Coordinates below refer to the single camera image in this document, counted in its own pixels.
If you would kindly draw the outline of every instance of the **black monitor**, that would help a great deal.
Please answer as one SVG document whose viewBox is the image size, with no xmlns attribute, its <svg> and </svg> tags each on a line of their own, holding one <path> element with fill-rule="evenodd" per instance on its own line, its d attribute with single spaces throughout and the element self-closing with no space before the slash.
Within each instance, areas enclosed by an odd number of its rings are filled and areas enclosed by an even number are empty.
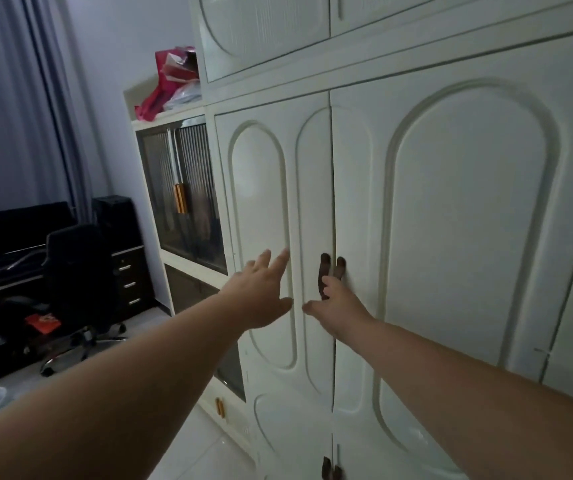
<svg viewBox="0 0 573 480">
<path fill-rule="evenodd" d="M 53 231 L 77 224 L 67 202 L 0 211 L 0 259 L 46 245 Z"/>
</svg>

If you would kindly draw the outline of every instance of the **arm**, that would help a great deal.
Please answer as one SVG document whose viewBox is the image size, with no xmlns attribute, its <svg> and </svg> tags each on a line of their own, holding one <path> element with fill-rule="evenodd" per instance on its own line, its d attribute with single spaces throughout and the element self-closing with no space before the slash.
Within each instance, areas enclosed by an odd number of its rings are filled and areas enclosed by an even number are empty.
<svg viewBox="0 0 573 480">
<path fill-rule="evenodd" d="M 375 320 L 323 280 L 330 299 L 305 313 L 362 355 L 471 480 L 573 478 L 573 398 Z"/>
<path fill-rule="evenodd" d="M 0 478 L 145 479 L 221 357 L 292 306 L 270 251 L 217 294 L 83 362 L 0 411 Z"/>
</svg>

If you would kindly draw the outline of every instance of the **wall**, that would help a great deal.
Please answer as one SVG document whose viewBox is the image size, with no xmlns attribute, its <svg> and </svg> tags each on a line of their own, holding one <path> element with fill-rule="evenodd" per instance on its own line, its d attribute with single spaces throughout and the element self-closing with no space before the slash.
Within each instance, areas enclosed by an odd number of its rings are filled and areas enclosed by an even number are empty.
<svg viewBox="0 0 573 480">
<path fill-rule="evenodd" d="M 193 45 L 187 0 L 62 0 L 114 193 L 133 199 L 157 299 L 170 306 L 123 91 L 156 73 L 156 50 Z"/>
</svg>

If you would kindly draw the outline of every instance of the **curtain fold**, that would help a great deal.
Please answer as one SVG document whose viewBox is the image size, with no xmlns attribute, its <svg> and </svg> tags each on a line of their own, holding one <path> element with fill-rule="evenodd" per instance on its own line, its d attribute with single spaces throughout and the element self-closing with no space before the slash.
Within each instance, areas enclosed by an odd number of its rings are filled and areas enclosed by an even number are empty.
<svg viewBox="0 0 573 480">
<path fill-rule="evenodd" d="M 88 161 L 64 66 L 49 0 L 0 0 L 0 210 L 66 200 L 88 222 Z"/>
</svg>

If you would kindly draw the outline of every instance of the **person's left hand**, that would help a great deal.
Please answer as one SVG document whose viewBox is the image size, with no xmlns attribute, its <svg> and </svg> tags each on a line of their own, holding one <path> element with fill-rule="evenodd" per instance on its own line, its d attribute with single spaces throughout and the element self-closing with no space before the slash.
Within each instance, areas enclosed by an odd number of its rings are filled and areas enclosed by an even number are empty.
<svg viewBox="0 0 573 480">
<path fill-rule="evenodd" d="M 271 251 L 267 249 L 220 290 L 219 295 L 240 312 L 245 330 L 269 325 L 291 310 L 293 298 L 280 298 L 280 281 L 289 257 L 290 252 L 285 249 L 269 266 Z"/>
</svg>

